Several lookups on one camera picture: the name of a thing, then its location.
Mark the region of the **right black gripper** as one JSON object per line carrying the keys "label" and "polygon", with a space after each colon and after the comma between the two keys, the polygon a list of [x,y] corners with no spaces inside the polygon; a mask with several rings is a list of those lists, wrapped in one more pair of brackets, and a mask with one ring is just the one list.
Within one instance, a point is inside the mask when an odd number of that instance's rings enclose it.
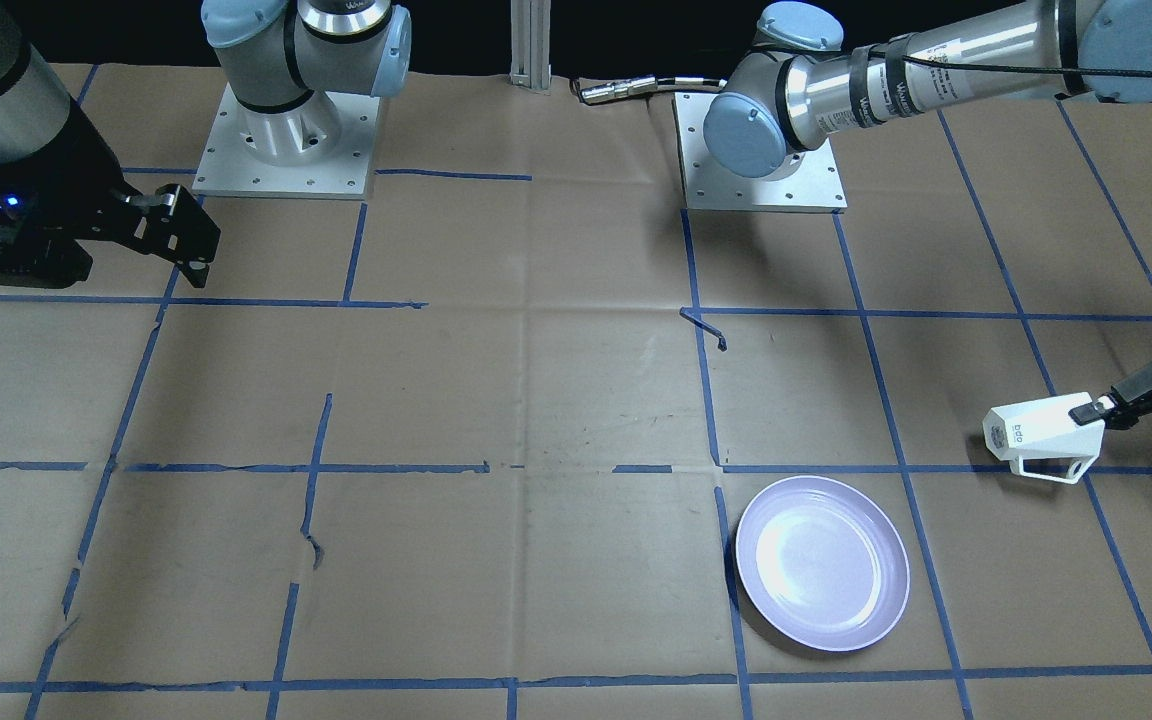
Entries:
{"label": "right black gripper", "polygon": [[65,290],[88,281],[84,240],[118,243],[179,266],[204,287],[221,232],[182,184],[141,194],[100,132],[70,101],[56,138],[0,164],[0,285]]}

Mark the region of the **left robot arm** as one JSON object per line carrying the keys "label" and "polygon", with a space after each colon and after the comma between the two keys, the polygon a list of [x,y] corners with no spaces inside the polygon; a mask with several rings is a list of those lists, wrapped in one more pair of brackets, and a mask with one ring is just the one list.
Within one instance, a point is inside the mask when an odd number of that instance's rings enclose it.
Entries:
{"label": "left robot arm", "polygon": [[836,132],[1043,88],[1152,103],[1152,1],[1024,1],[842,50],[838,18],[771,3],[710,104],[702,137],[723,169],[767,179]]}

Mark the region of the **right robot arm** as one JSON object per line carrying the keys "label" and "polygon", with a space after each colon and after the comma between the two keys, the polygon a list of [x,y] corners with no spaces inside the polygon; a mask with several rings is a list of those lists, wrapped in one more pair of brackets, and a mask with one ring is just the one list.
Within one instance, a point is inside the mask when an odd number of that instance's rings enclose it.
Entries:
{"label": "right robot arm", "polygon": [[[410,14],[391,1],[205,1],[200,20],[238,104],[247,154],[323,158],[342,124],[329,94],[396,96],[410,67]],[[126,181],[65,83],[0,3],[0,285],[86,281],[86,240],[177,266],[205,287],[220,232],[180,184]]]}

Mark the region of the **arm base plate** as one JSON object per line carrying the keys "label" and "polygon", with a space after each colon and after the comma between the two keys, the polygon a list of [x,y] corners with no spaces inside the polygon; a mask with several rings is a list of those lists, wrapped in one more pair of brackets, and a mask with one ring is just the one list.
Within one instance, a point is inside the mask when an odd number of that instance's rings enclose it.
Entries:
{"label": "arm base plate", "polygon": [[298,108],[262,114],[225,88],[192,190],[209,197],[365,200],[381,109],[379,97],[316,92]]}
{"label": "arm base plate", "polygon": [[675,94],[685,209],[841,213],[849,206],[829,141],[791,151],[776,115],[738,94]]}

